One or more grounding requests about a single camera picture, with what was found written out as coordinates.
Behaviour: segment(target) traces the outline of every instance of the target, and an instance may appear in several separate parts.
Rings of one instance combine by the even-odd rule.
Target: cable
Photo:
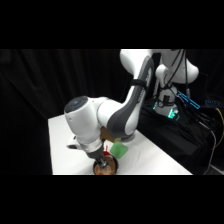
[[[177,73],[177,71],[178,71],[178,69],[179,69],[179,67],[180,67],[180,65],[181,65],[181,62],[183,61],[184,52],[185,52],[185,51],[184,51],[184,49],[183,49],[183,53],[182,53],[182,55],[181,55],[181,59],[180,59],[180,61],[179,61],[179,64],[178,64],[178,66],[177,66],[175,72],[173,73],[172,77],[171,77],[170,80],[168,81],[168,83],[164,86],[164,88],[161,88],[160,92],[158,92],[156,95],[152,96],[152,97],[151,97],[150,99],[148,99],[147,101],[150,101],[150,100],[152,100],[153,98],[159,96],[160,93],[161,93],[164,89],[166,89],[167,87],[168,87],[168,89],[171,88],[171,87],[169,87],[169,84],[170,84],[170,82],[172,81],[172,79],[174,78],[174,76],[176,75],[176,73]]]
[[[204,128],[210,130],[210,128],[208,128],[206,125],[202,124],[201,122],[199,122],[199,124],[201,124]],[[208,169],[207,169],[207,171],[204,173],[204,175],[206,175],[206,174],[208,173],[208,171],[209,171],[209,169],[210,169],[210,167],[211,167],[212,159],[213,159],[213,155],[214,155],[214,152],[215,152],[216,137],[215,137],[215,134],[214,134],[213,131],[211,131],[211,133],[212,133],[212,135],[213,135],[213,137],[214,137],[214,147],[213,147],[213,149],[212,149],[212,155],[211,155],[211,157],[210,157],[210,161],[209,161]]]
[[[185,118],[185,120],[186,120],[186,122],[187,122],[187,124],[188,124],[188,126],[189,126],[189,129],[191,130],[191,133],[193,134],[193,136],[194,136],[194,138],[195,138],[195,140],[196,140],[196,142],[197,142],[197,145],[198,145],[198,147],[199,147],[199,149],[200,149],[201,147],[200,147],[200,144],[199,144],[199,142],[198,142],[198,139],[197,139],[196,135],[194,134],[194,132],[192,131],[191,126],[190,126],[190,124],[189,124],[189,122],[188,122],[188,120],[187,120],[187,118],[186,118],[186,116],[185,116],[185,114],[184,114],[184,112],[183,112],[183,110],[182,110],[180,104],[179,104],[179,108],[180,108],[180,110],[181,110],[181,113],[184,115],[184,118]]]
[[[123,93],[122,93],[122,96],[121,96],[121,98],[120,98],[120,101],[119,101],[119,102],[121,102],[121,101],[122,101],[122,99],[123,99],[123,97],[124,97],[124,93],[125,93],[126,88],[127,88],[127,84],[128,84],[128,77],[129,77],[129,73],[128,73],[128,72],[126,72],[126,73],[127,73],[126,83],[125,83],[125,87],[124,87],[124,90],[123,90]]]
[[[221,111],[220,111],[218,108],[216,108],[216,110],[219,112],[219,114],[220,114],[220,116],[221,116],[221,119],[222,119],[222,123],[223,123],[223,134],[222,134],[222,138],[220,139],[219,143],[218,143],[218,144],[216,145],[216,147],[215,147],[215,148],[218,148],[219,145],[221,144],[223,138],[224,138],[224,119],[223,119],[223,116],[222,116]]]
[[[185,72],[186,72],[186,95],[188,99],[191,99],[191,93],[188,87],[187,50],[186,49],[185,49]]]

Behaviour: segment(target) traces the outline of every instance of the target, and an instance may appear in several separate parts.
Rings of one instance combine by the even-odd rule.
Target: white table
[[[49,119],[51,160],[54,175],[88,175],[92,173],[94,160],[85,152],[67,149],[72,132],[65,116]],[[129,150],[118,160],[117,175],[191,175],[154,143],[136,131],[130,142],[122,142]]]

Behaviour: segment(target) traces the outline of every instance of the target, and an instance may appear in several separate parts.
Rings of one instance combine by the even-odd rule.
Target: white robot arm
[[[105,97],[92,99],[85,96],[70,101],[65,107],[65,117],[75,136],[67,147],[85,151],[88,157],[95,159],[103,167],[105,163],[102,160],[104,148],[100,138],[101,127],[105,127],[114,138],[127,138],[134,133],[154,73],[152,55],[162,53],[165,66],[159,67],[157,78],[163,88],[178,64],[178,59],[172,64],[177,57],[177,50],[122,49],[120,52],[122,65],[134,76],[126,101],[121,104]],[[175,81],[184,81],[184,76],[176,78]]]

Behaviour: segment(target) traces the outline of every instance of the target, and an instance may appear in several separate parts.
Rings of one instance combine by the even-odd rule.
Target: black background
[[[71,99],[85,95],[125,100],[132,76],[122,67],[119,52],[0,50],[2,174],[52,174],[47,121],[62,115]],[[208,92],[224,99],[224,49],[188,49],[187,55],[208,74]],[[159,55],[154,60],[158,65]]]

